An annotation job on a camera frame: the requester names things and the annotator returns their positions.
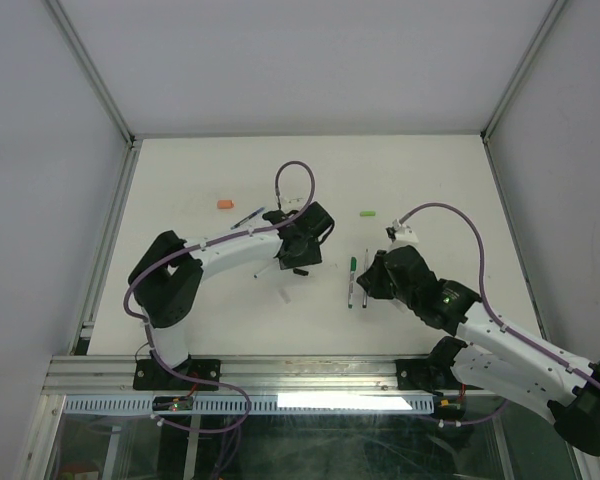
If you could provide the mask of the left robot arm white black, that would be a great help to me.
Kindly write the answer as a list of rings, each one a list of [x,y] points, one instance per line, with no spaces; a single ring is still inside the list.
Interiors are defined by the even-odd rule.
[[[334,228],[332,216],[313,202],[259,214],[251,226],[197,244],[172,230],[156,237],[129,275],[123,299],[125,312],[144,324],[155,377],[172,389],[188,380],[184,322],[203,281],[254,261],[274,261],[282,271],[318,265]]]

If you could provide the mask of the white black end pen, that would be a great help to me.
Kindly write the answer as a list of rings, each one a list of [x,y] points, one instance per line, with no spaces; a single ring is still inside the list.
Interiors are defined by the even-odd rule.
[[[362,287],[363,287],[363,297],[362,297],[362,304],[361,304],[361,306],[362,306],[363,309],[367,309],[367,307],[368,307],[368,292],[367,292],[368,280],[367,280],[367,277],[366,277],[368,268],[369,268],[369,249],[366,248],[365,249],[365,255],[364,255],[364,268],[363,268],[364,272],[361,275],[361,278],[362,277],[364,278],[363,279],[364,280],[364,282],[363,282],[364,284],[363,285],[361,284]]]

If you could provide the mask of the white green end pen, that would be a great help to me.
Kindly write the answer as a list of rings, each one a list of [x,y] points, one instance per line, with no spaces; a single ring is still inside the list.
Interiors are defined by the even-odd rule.
[[[354,289],[356,284],[356,271],[350,272],[349,269],[349,281],[348,281],[348,292],[347,292],[347,307],[353,309],[354,306]]]

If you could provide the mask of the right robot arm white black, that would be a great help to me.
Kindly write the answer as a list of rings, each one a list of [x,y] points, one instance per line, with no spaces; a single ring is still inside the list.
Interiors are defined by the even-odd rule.
[[[488,390],[547,421],[572,447],[600,457],[600,359],[506,321],[477,292],[437,278],[413,246],[378,251],[356,282],[369,297],[397,301],[445,332],[428,356],[432,383]]]

